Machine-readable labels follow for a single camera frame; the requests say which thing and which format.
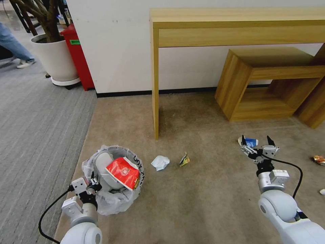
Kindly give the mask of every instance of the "red cabinet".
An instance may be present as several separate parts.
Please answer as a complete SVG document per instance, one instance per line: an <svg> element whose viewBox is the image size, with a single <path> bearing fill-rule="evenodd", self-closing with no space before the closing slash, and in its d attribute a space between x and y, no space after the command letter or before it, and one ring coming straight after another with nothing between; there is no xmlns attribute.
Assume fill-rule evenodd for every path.
<svg viewBox="0 0 325 244"><path fill-rule="evenodd" d="M69 25L69 27L64 29L61 33L68 45L72 60L77 69L84 90L87 91L90 88L95 88L74 25Z"/></svg>

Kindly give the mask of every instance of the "person's leg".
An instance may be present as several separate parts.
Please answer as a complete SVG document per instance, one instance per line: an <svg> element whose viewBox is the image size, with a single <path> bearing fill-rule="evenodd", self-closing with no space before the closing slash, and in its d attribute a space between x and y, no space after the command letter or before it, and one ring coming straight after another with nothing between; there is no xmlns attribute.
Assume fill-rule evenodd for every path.
<svg viewBox="0 0 325 244"><path fill-rule="evenodd" d="M13 36L10 30L0 22L0 45L24 61L34 60L33 55Z"/></svg>

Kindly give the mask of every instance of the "plastic garbage bag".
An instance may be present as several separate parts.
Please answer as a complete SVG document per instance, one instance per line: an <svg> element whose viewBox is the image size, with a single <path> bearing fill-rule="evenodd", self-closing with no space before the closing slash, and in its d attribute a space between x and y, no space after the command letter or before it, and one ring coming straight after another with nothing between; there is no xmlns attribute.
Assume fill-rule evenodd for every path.
<svg viewBox="0 0 325 244"><path fill-rule="evenodd" d="M94 167L97 157L107 152L113 155L113 158L127 157L132 163L136 164L140 172L140 180L138 186L130 191L123 187L118 190L105 189L103 187L96 195L96 201L98 204L98 213L101 215L117 214L119 212L126 211L133 203L133 201L139 196L140 190L144 180L144 168L142 161L137 157L135 153L130 151L128 148L120 146L101 146L97 152L92 155L88 160L82 162L81 168L84 172L85 177L90 179L93 171L96 171Z"/></svg>

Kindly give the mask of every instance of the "green label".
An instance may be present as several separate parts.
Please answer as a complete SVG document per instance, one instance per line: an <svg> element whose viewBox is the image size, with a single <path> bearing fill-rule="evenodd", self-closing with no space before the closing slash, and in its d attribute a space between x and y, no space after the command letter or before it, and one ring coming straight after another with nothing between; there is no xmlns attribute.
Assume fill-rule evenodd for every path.
<svg viewBox="0 0 325 244"><path fill-rule="evenodd" d="M71 45L80 45L80 41L79 40L70 40L70 44Z"/></svg>

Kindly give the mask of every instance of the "logo on cup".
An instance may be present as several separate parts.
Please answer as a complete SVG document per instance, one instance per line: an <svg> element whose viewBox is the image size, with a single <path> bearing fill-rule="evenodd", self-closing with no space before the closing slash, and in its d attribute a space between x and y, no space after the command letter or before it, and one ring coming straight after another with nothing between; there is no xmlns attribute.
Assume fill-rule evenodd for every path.
<svg viewBox="0 0 325 244"><path fill-rule="evenodd" d="M130 169L127 168L127 167L124 167L124 168L121 170L121 175L123 175L123 176L127 176L129 172L130 172Z"/></svg>

